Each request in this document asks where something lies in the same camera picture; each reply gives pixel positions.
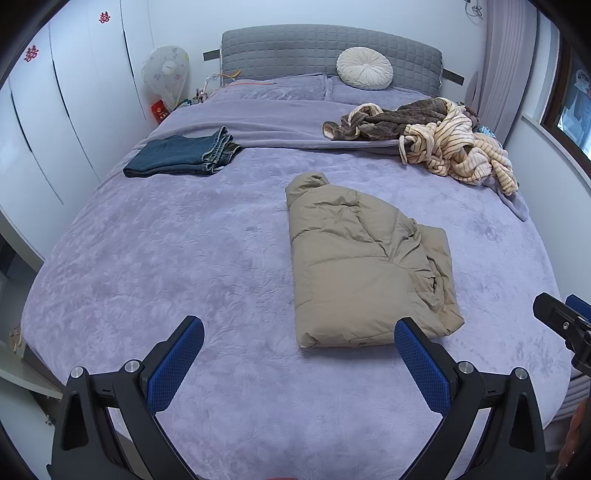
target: pillow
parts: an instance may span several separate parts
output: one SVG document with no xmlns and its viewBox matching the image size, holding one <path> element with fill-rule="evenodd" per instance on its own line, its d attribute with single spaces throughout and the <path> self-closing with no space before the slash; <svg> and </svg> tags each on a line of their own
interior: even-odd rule
<svg viewBox="0 0 591 480">
<path fill-rule="evenodd" d="M 362 90 L 385 89 L 394 78 L 394 69 L 386 57 L 367 47 L 347 48 L 336 61 L 341 80 Z"/>
<path fill-rule="evenodd" d="M 215 92 L 207 101 L 264 100 L 324 100 L 329 80 L 323 73 L 307 73 L 271 80 L 238 79 Z"/>
<path fill-rule="evenodd" d="M 390 85 L 384 90 L 359 90 L 343 83 L 339 77 L 329 79 L 325 100 L 329 102 L 348 103 L 349 105 L 363 105 L 375 103 L 386 110 L 396 110 L 402 105 L 408 105 L 417 100 L 431 98 L 429 95 L 410 90 L 408 88 Z"/>
</svg>

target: wardrobe door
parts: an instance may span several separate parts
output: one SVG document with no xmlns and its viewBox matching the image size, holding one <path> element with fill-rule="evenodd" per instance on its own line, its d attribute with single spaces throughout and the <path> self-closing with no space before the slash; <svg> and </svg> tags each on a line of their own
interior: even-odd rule
<svg viewBox="0 0 591 480">
<path fill-rule="evenodd" d="M 78 142 L 61 99 L 47 27 L 33 38 L 18 60 L 9 76 L 9 85 L 31 151 L 73 220 L 99 179 Z"/>
<path fill-rule="evenodd" d="M 0 209 L 45 259 L 70 221 L 22 134 L 7 83 L 0 89 L 0 112 Z"/>
<path fill-rule="evenodd" d="M 158 126 L 158 122 L 152 114 L 151 106 L 160 100 L 160 97 L 144 83 L 142 78 L 144 62 L 154 49 L 148 0 L 121 0 L 121 17 L 139 102 L 152 130 Z"/>
<path fill-rule="evenodd" d="M 125 45 L 119 0 L 68 2 L 50 21 L 64 102 L 100 179 L 149 132 Z"/>
</svg>

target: round white cushion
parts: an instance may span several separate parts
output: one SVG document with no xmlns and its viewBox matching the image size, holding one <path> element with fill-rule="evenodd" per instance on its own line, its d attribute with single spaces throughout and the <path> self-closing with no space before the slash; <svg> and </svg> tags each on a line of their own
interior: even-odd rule
<svg viewBox="0 0 591 480">
<path fill-rule="evenodd" d="M 367 47 L 347 48 L 336 61 L 336 71 L 347 85 L 363 90 L 385 89 L 394 78 L 388 59 Z"/>
</svg>

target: window frame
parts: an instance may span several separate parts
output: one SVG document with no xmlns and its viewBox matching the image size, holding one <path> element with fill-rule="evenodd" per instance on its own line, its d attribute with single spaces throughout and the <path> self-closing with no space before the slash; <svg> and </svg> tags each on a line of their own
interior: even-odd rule
<svg viewBox="0 0 591 480">
<path fill-rule="evenodd" d="M 554 84 L 552 85 L 552 91 L 541 124 L 566 149 L 591 179 L 591 160 L 567 134 L 558 128 L 558 120 L 562 114 L 564 99 L 569 87 L 573 54 L 573 48 L 561 35 Z"/>
</svg>

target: window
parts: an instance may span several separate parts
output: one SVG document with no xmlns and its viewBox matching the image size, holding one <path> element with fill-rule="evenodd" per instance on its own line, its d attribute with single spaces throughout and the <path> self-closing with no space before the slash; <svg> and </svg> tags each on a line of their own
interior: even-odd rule
<svg viewBox="0 0 591 480">
<path fill-rule="evenodd" d="M 542 124 L 591 178 L 590 83 L 589 70 L 562 37 L 554 87 Z"/>
</svg>

